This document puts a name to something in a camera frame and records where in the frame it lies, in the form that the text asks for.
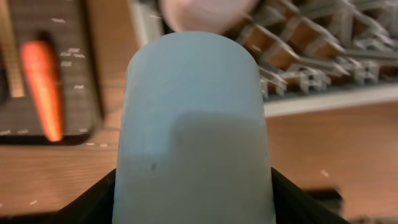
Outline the pink cup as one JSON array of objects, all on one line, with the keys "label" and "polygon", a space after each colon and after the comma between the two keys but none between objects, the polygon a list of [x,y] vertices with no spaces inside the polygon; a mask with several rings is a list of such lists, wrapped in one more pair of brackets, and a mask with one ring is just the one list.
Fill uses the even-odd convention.
[{"label": "pink cup", "polygon": [[250,13],[258,0],[160,0],[167,25],[175,32],[222,34]]}]

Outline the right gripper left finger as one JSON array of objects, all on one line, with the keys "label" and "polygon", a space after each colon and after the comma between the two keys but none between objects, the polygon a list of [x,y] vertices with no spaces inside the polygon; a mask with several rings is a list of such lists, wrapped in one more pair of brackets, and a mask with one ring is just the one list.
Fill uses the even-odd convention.
[{"label": "right gripper left finger", "polygon": [[45,224],[112,224],[116,169],[51,215]]}]

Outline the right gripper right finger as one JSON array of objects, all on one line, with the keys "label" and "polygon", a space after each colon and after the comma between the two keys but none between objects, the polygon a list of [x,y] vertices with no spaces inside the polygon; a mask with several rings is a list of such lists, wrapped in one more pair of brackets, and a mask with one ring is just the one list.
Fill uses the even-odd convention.
[{"label": "right gripper right finger", "polygon": [[276,224],[349,224],[343,198],[334,188],[302,190],[272,168]]}]

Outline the light blue cup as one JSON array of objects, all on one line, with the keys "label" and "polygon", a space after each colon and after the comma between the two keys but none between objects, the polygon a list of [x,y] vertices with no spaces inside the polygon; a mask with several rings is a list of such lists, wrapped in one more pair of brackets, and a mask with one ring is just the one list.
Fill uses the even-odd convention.
[{"label": "light blue cup", "polygon": [[113,222],[275,222],[259,69],[242,46],[174,32],[133,56]]}]

